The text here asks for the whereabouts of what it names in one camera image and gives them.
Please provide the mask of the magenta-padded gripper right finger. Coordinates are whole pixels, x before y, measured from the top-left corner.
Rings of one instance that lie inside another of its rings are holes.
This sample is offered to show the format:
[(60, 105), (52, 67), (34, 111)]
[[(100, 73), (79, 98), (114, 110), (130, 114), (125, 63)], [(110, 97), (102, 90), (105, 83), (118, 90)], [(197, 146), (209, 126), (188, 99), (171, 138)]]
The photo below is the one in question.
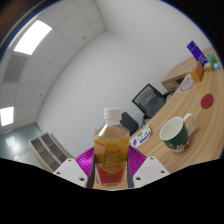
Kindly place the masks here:
[(140, 188), (169, 175), (167, 169), (154, 156), (147, 157), (130, 146), (127, 163), (129, 188)]

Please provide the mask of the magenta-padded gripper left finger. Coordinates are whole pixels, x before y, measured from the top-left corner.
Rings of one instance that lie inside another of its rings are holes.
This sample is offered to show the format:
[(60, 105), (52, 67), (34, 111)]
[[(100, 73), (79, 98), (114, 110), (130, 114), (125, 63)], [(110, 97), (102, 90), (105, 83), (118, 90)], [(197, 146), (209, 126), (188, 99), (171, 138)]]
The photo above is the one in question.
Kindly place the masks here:
[(92, 188), (95, 179), (94, 149), (88, 149), (77, 158), (67, 158), (53, 174), (78, 186)]

